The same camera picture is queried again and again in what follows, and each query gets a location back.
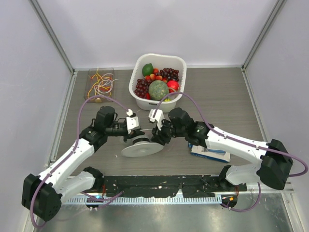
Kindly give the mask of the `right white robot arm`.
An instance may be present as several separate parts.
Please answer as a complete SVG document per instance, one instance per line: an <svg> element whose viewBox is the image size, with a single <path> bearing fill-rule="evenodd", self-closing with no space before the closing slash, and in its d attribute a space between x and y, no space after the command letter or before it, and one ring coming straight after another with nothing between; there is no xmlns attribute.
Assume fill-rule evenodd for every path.
<svg viewBox="0 0 309 232"><path fill-rule="evenodd" d="M153 142L168 144L171 138L184 138L195 146L222 150L249 161L247 165L225 166L219 174L218 185L224 191L243 183L261 182L266 186L283 190L293 161L279 140L259 142L245 139L203 121L193 120L182 108L175 108L164 118L162 110L152 109L149 120L156 123L152 129Z"/></svg>

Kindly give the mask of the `aluminium frame post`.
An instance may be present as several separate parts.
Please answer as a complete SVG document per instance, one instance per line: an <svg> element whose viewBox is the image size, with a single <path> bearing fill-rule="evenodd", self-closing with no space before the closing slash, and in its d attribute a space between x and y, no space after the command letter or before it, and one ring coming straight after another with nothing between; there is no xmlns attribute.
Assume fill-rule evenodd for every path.
<svg viewBox="0 0 309 232"><path fill-rule="evenodd" d="M41 24L43 25L45 31L47 32L49 38L51 39L52 43L54 44L56 50L58 51L59 55L61 56L62 60L64 61L66 67L70 71L71 74L74 73L75 69L72 66L63 46L61 45L56 33L54 32L49 20L47 19L42 7L40 6L37 0L29 0L31 7L33 8L34 12L38 16Z"/></svg>
<svg viewBox="0 0 309 232"><path fill-rule="evenodd" d="M286 3L286 0L277 0L268 15L261 31L259 32L252 48L250 49L243 65L242 65L242 70L245 71L248 66L250 65L253 57L255 56L257 50L259 49L260 45L262 44L263 40L265 39L266 35L268 34L269 30L271 29L273 23L275 22L276 18L280 14L282 8L284 7Z"/></svg>

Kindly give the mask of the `left aluminium frame post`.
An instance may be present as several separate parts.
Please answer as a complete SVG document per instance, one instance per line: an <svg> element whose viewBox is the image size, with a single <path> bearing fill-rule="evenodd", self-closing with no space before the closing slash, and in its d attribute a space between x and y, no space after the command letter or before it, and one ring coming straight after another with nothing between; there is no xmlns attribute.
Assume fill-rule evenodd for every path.
<svg viewBox="0 0 309 232"><path fill-rule="evenodd" d="M71 74L74 73L75 69L72 66L63 46L61 45L56 33L54 32L49 20L47 19L42 7L40 6L37 0L29 0L31 7L33 8L34 12L38 16L41 24L43 25L45 31L47 32L49 38L51 39L52 43L54 44L56 50L58 51L59 55L61 56L62 60L64 61L66 67L70 71Z"/></svg>

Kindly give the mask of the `blue razor package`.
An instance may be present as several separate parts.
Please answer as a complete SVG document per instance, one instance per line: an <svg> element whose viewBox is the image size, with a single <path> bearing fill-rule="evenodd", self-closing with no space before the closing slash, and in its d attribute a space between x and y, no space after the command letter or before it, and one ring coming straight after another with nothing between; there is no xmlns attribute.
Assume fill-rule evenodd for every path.
<svg viewBox="0 0 309 232"><path fill-rule="evenodd" d="M188 147L191 149L190 153L194 156L224 163L230 162L230 153L223 150L204 148L202 146L192 145L191 143L188 144Z"/></svg>

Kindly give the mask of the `white plastic fruit basket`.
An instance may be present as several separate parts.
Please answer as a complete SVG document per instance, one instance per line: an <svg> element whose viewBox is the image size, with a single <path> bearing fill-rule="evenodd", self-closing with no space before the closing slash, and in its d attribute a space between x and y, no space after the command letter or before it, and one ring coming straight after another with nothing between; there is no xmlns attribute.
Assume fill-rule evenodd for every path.
<svg viewBox="0 0 309 232"><path fill-rule="evenodd" d="M155 109L158 101L147 100L139 98L134 90L136 89L137 80L142 78L142 68L144 65L151 63L155 68L174 68L179 70L180 86L179 91L184 92L186 82L187 65L186 62L178 56L161 55L148 53L140 56L135 64L131 79L129 81L128 89L130 94L135 98L138 107L142 110L150 111Z"/></svg>

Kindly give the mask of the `green lime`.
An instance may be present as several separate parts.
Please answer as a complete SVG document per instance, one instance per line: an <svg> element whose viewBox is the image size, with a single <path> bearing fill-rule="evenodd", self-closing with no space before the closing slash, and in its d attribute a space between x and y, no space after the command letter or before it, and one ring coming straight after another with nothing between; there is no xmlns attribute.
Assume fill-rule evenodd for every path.
<svg viewBox="0 0 309 232"><path fill-rule="evenodd" d="M153 71L154 71L153 65L151 63L147 63L142 68L142 75L144 77L150 76L151 74L153 74Z"/></svg>

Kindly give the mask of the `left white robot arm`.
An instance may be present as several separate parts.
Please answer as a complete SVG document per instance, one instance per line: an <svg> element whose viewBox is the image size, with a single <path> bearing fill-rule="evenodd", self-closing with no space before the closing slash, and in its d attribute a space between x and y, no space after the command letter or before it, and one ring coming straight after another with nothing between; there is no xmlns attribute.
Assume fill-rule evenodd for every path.
<svg viewBox="0 0 309 232"><path fill-rule="evenodd" d="M116 121L117 116L113 107L101 107L90 126L78 131L76 141L64 155L39 175L29 174L24 179L22 205L30 211L31 218L37 216L48 222L70 197L87 189L93 193L102 189L102 173L91 168L81 172L73 182L67 181L67 178L109 137L129 139L142 134L139 118L132 110L127 110L122 122Z"/></svg>

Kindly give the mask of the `white perforated cable spool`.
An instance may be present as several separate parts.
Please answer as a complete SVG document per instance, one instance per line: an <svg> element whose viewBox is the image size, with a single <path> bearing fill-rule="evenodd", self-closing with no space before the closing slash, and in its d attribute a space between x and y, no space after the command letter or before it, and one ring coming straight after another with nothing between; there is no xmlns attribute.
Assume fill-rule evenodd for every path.
<svg viewBox="0 0 309 232"><path fill-rule="evenodd" d="M124 157L144 157L160 152L164 146L151 141L152 130L144 129L141 130L144 135L139 135L131 139L121 139L121 143L125 146L121 151L121 155Z"/></svg>

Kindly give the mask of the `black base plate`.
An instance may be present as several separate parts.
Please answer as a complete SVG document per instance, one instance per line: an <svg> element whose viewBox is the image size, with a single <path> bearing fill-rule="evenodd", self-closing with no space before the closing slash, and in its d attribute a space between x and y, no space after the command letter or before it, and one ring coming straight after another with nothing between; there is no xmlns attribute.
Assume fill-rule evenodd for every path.
<svg viewBox="0 0 309 232"><path fill-rule="evenodd" d="M185 198L214 196L216 192L247 191L246 184L221 185L218 176L211 175L127 175L105 176L99 184L86 193L101 193L113 197L123 192L127 198L167 198L175 197L179 190Z"/></svg>

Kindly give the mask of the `dark red grape bunch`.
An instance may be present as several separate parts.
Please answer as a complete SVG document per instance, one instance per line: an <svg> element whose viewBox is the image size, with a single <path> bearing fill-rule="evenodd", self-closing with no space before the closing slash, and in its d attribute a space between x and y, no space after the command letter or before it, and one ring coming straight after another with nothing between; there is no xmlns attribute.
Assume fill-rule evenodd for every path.
<svg viewBox="0 0 309 232"><path fill-rule="evenodd" d="M162 76L163 81L176 81L179 82L179 70L172 68L164 68L159 71L160 76Z"/></svg>

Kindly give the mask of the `green netted melon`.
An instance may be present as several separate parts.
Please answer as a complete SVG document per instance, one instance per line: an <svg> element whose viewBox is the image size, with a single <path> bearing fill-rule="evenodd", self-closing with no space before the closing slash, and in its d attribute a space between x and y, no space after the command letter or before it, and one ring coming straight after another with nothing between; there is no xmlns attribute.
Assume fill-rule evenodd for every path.
<svg viewBox="0 0 309 232"><path fill-rule="evenodd" d="M156 80L149 85L148 93L151 100L160 101L164 96L169 94L169 88L165 82Z"/></svg>

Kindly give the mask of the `red apple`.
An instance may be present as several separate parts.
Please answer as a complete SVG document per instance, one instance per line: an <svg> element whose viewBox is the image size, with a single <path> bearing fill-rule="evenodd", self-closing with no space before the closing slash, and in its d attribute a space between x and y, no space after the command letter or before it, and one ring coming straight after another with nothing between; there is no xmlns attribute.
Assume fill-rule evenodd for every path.
<svg viewBox="0 0 309 232"><path fill-rule="evenodd" d="M169 89L169 92L177 92L179 90L179 84L177 81L168 81L167 82L167 86L168 86L168 89Z"/></svg>

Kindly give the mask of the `right aluminium frame post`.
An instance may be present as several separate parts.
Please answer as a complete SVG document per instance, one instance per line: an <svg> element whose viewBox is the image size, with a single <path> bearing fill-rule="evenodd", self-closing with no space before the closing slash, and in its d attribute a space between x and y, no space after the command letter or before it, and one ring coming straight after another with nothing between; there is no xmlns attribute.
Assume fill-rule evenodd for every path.
<svg viewBox="0 0 309 232"><path fill-rule="evenodd" d="M255 56L257 50L259 49L260 45L262 44L263 40L265 39L266 35L268 34L269 30L271 29L273 23L275 22L276 18L280 14L282 8L284 7L286 3L286 0L277 0L268 15L261 31L259 32L252 48L250 49L243 65L242 65L242 70L245 71L248 66L250 65L253 57Z"/></svg>

